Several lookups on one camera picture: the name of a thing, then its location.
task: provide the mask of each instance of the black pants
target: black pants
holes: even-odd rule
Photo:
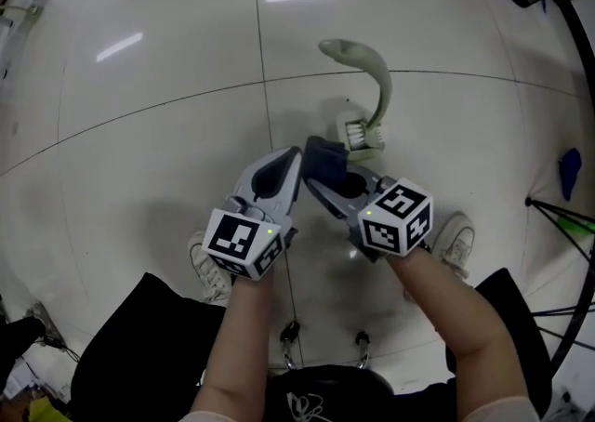
[[[512,290],[506,287],[508,273],[504,274],[504,277],[508,275],[506,278],[501,278],[502,273],[499,275],[497,279],[493,279],[494,275],[490,277],[492,281],[485,288],[497,288],[496,295],[502,296],[502,304],[507,308],[516,300]],[[545,410],[548,408],[551,385],[540,373],[539,365],[543,364],[544,374],[549,376],[549,357],[536,328],[537,339],[531,339],[535,336],[531,324],[535,326],[535,322],[528,309],[524,312],[516,308],[510,316],[499,308],[498,302],[492,303],[507,323],[515,343],[517,338],[522,340],[517,351],[531,400],[541,413],[544,404]],[[206,368],[224,313],[223,308],[180,297],[161,280],[146,273],[81,357],[72,383],[73,420],[179,421],[189,412],[197,394],[197,383]],[[448,359],[449,368],[454,371],[454,360]],[[456,420],[453,378],[445,384],[399,396],[388,395],[386,384],[378,378],[370,371],[343,366],[305,369],[275,377],[268,386],[266,418],[279,422],[294,420],[289,412],[293,398],[303,402],[302,408],[308,405],[308,414],[310,410],[319,411],[324,399],[324,412],[316,414],[333,422],[369,420],[376,410],[384,411],[376,417],[382,420],[387,418],[387,411],[401,420],[420,417]]]
[[[46,327],[34,317],[0,326],[0,392],[7,384],[16,359],[45,334]]]

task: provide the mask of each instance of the black cable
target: black cable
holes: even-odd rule
[[[56,339],[52,336],[44,336],[43,339],[38,339],[35,342],[39,345],[41,345],[42,343],[46,344],[47,346],[49,346],[51,348],[58,349],[58,350],[64,349],[64,352],[66,353],[66,355],[69,358],[71,358],[75,363],[78,363],[79,361],[81,361],[81,357],[78,354],[76,354],[76,352],[74,352],[68,346],[62,344],[59,339]]]
[[[587,313],[595,313],[595,308],[591,308],[590,310],[587,310],[584,313],[578,313],[578,314],[587,314]],[[574,311],[562,311],[560,313],[545,313],[545,314],[534,313],[533,316],[535,318],[547,318],[549,316],[572,316],[574,314],[575,314]]]
[[[541,208],[541,206],[539,205],[535,205],[534,202],[534,208],[537,209],[539,212],[541,212],[547,220],[549,220],[552,224],[554,224],[554,226],[556,227],[556,229],[558,229],[564,237],[566,237],[566,240],[568,242],[570,242],[574,248],[576,250],[578,250],[578,252],[580,253],[580,255],[582,255],[585,260],[587,261],[587,263],[591,266],[591,268],[595,269],[595,262],[591,262],[591,259],[588,257],[587,253],[582,249],[582,247],[576,243],[576,240],[573,239],[573,237],[570,235],[570,233],[568,233],[563,226],[561,226],[558,222],[556,222],[550,214],[548,214],[545,210],[543,210]]]
[[[595,224],[595,218],[591,218],[589,216],[584,216],[583,214],[578,214],[575,211],[572,211],[569,209],[564,209],[562,207],[558,207],[557,205],[544,203],[543,201],[538,201],[537,199],[532,199],[531,203],[533,204],[534,207],[543,207],[544,209],[547,209],[549,212],[553,212],[554,214],[556,214],[560,217],[563,217],[563,218],[572,216],[574,218],[581,218],[583,220],[586,220],[587,222],[590,222],[591,224]]]
[[[553,331],[549,331],[549,329],[542,328],[541,326],[538,326],[537,328],[539,329],[539,331],[543,331],[544,333],[547,333],[548,335],[552,335],[552,336],[558,337],[559,339],[563,339],[564,338],[563,335],[559,335],[558,333],[554,333]],[[576,344],[577,346],[580,346],[581,348],[590,349],[592,351],[595,351],[595,346],[590,346],[589,344],[581,343],[580,341],[576,341],[575,340],[575,342],[573,344]]]
[[[590,308],[593,308],[593,305],[595,305],[595,301],[591,301],[589,304]],[[549,314],[557,314],[561,311],[574,311],[576,310],[576,306],[573,307],[565,307],[565,308],[555,308],[553,310],[543,310],[543,311],[536,311],[535,313],[531,313],[533,316],[546,316]]]
[[[577,227],[580,227],[583,231],[587,232],[589,235],[595,234],[595,231],[593,231],[593,229],[591,227],[588,227],[583,222],[580,222],[579,220],[576,220],[575,218],[571,218],[567,214],[561,212],[560,210],[557,210],[555,207],[554,208],[548,208],[548,207],[546,207],[546,208],[552,214],[555,214],[556,216],[561,217],[564,220],[568,220],[569,222],[575,224]]]

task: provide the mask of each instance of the metal stand leg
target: metal stand leg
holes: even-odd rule
[[[299,334],[299,323],[298,322],[291,322],[288,324],[279,340],[281,341],[281,350],[283,351],[283,359],[285,361],[285,367],[289,371],[295,371],[298,369],[296,364],[294,363],[293,358],[291,357],[291,347],[293,346],[296,339],[298,339]]]
[[[535,209],[537,209],[539,212],[541,212],[546,217],[546,219],[549,220],[556,227],[556,229],[558,229],[562,233],[562,235],[564,237],[566,237],[566,239],[568,240],[568,242],[570,242],[576,248],[576,250],[578,250],[578,252],[580,253],[580,255],[582,255],[585,258],[585,260],[589,263],[589,265],[592,265],[591,264],[590,257],[581,248],[581,246],[574,239],[574,237],[572,235],[570,235],[570,233],[568,233],[564,227],[562,227],[558,222],[556,222],[556,220],[554,220],[554,218],[550,214],[548,214],[546,212],[546,210],[548,210],[552,214],[555,214],[556,216],[560,216],[561,218],[565,218],[569,222],[572,222],[573,224],[575,224],[577,227],[580,227],[584,231],[586,231],[588,233],[592,233],[592,234],[595,234],[595,231],[593,231],[593,229],[591,229],[590,227],[586,226],[584,223],[579,222],[575,218],[580,218],[582,220],[585,220],[586,222],[591,222],[593,224],[595,224],[595,218],[590,218],[588,216],[583,216],[582,214],[578,214],[578,213],[573,212],[571,210],[563,209],[562,207],[558,207],[557,205],[552,205],[552,204],[544,203],[542,201],[537,201],[535,199],[531,199],[531,197],[527,197],[524,200],[524,204],[527,207],[533,206]]]
[[[283,352],[283,359],[285,361],[285,367],[288,371],[296,371],[298,369],[293,358],[291,357],[291,347],[293,346],[296,339],[298,339],[298,334],[299,323],[291,322],[285,327],[281,333],[281,336],[279,337],[279,341],[281,342],[281,350]],[[368,350],[370,345],[370,336],[368,336],[365,331],[360,331],[355,337],[355,344],[360,348],[360,359],[355,367],[358,369],[365,369],[370,359],[370,353]]]
[[[365,331],[360,331],[355,337],[355,344],[360,347],[360,361],[357,362],[358,369],[365,369],[370,359],[368,347],[370,345],[370,336]]]

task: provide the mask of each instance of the white tile floor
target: white tile floor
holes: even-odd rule
[[[532,309],[575,303],[585,263],[523,205],[529,192],[562,204],[556,161],[577,147],[568,205],[595,210],[593,112],[551,1],[547,13],[509,0],[44,1],[30,31],[2,36],[0,293],[11,317],[42,299],[82,350],[145,271],[200,296],[186,241],[243,167],[375,105],[368,77],[317,50],[334,36],[376,47],[393,70],[387,149],[370,166],[431,191],[437,227],[455,210],[474,220],[469,281],[507,267]],[[355,360],[365,329],[372,367],[396,391],[447,378],[442,342],[388,269],[354,255],[305,188],[294,216],[300,233],[276,264],[271,363],[297,316],[305,364]],[[27,359],[56,389],[72,376],[50,349]]]

